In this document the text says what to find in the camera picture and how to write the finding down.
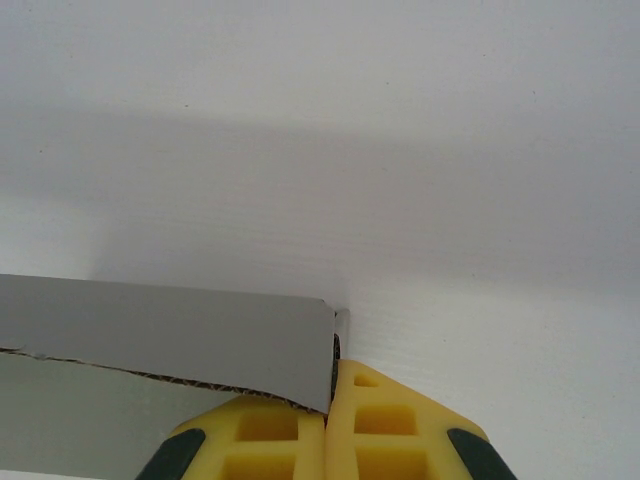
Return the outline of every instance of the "rectangular hole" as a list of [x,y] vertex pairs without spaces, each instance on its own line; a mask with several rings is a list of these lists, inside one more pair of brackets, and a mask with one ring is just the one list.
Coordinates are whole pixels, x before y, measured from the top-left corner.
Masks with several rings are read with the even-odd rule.
[[239,442],[267,442],[297,440],[298,416],[293,410],[255,411],[240,419],[236,440]]
[[230,455],[221,480],[293,480],[293,455]]
[[377,387],[378,383],[375,380],[370,379],[366,375],[359,373],[353,379],[353,384],[356,387]]
[[358,480],[431,480],[424,451],[358,448]]
[[356,412],[355,433],[378,435],[417,435],[416,414],[405,405],[360,407]]

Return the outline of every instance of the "black rubber grip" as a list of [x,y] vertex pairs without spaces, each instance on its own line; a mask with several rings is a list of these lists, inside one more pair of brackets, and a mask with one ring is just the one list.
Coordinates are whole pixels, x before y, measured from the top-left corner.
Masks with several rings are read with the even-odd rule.
[[136,480],[180,480],[205,438],[203,430],[192,428],[166,439]]
[[447,432],[473,480],[517,480],[493,446],[461,428]]

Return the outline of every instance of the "cardboard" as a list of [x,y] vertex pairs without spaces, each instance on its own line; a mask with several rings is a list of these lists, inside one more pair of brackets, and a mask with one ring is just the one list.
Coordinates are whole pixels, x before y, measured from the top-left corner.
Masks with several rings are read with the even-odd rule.
[[256,392],[327,413],[335,312],[322,300],[0,275],[0,348]]
[[234,392],[327,413],[334,333],[316,299],[0,275],[0,469],[134,478]]

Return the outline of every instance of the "white backdrop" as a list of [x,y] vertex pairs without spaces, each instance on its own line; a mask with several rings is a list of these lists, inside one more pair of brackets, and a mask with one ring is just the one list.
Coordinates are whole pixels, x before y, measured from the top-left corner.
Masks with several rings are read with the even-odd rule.
[[520,478],[633,477],[636,2],[267,3],[5,2],[2,272],[322,297]]

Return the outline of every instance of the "white surface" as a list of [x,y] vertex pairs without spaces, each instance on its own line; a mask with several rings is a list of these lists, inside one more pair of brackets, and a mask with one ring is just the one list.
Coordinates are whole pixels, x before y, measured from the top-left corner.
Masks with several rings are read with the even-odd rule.
[[636,2],[133,3],[3,6],[3,272],[321,296],[520,478],[634,476]]

